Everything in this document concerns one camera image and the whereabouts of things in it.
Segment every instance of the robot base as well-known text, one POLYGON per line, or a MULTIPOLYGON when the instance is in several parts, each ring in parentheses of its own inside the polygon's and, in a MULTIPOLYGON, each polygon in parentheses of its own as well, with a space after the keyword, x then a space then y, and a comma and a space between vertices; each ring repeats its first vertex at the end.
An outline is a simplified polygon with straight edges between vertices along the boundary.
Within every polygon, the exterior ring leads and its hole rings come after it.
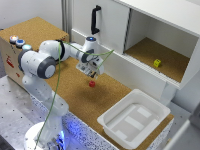
MULTIPOLYGON (((34 138, 36 137, 37 133, 42 128, 43 124, 44 124, 44 122, 35 124, 26 132, 25 137, 24 137, 24 150, 49 150, 48 146, 46 146, 44 148, 39 147, 39 143, 35 149, 36 142, 35 142, 34 138)), ((69 136, 66 137, 66 134, 65 134, 65 137, 64 137, 65 149, 64 150, 67 149, 67 147, 69 145, 69 140, 70 140, 69 136)))

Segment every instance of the brown desk surface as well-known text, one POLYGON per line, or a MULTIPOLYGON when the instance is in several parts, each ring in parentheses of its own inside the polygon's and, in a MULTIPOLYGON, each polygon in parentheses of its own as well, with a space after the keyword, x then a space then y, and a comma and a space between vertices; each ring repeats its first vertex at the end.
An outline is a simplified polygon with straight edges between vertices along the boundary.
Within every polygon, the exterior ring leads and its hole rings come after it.
MULTIPOLYGON (((97 122, 97 118, 131 92, 131 89, 106 74, 99 76, 95 81, 96 86, 91 88, 89 87, 91 78, 76 69, 77 63, 78 61, 74 58, 69 58, 61 63, 58 94, 69 104, 72 113, 119 149, 123 149, 104 133, 102 126, 97 122)), ((58 65, 56 74, 46 80, 53 90, 56 88, 57 77, 58 65)), ((169 115, 137 150, 146 149, 172 119, 173 115, 169 115)))

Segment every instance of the black handle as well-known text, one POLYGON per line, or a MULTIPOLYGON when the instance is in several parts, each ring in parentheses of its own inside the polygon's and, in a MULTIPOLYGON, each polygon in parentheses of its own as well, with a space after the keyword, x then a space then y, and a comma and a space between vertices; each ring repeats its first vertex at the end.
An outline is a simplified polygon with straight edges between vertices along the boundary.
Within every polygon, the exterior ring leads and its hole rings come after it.
POLYGON ((101 7, 96 5, 96 8, 94 8, 92 10, 92 25, 91 25, 91 31, 92 31, 92 34, 96 34, 98 33, 100 30, 96 28, 96 12, 101 10, 101 7))

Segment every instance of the yellow object on shelf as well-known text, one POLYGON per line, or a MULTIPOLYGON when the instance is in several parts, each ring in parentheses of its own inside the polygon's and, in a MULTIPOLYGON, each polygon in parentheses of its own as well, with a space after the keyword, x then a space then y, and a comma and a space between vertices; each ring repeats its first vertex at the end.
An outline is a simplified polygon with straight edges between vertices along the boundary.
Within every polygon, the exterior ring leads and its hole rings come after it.
POLYGON ((161 64, 161 60, 156 59, 156 60, 154 61, 154 66, 155 66, 155 67, 159 67, 160 64, 161 64))

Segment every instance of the cabinet door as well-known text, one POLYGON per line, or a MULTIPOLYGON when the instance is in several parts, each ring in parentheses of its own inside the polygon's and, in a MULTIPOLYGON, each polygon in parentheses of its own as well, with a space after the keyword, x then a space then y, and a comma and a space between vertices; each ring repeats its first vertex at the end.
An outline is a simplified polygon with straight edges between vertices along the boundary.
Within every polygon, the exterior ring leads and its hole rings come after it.
POLYGON ((113 0, 74 0, 73 2, 73 30, 85 36, 92 36, 92 10, 96 8, 96 5, 99 5, 101 10, 96 13, 96 28, 100 29, 100 32, 94 37, 97 38, 100 45, 122 54, 129 8, 113 0))

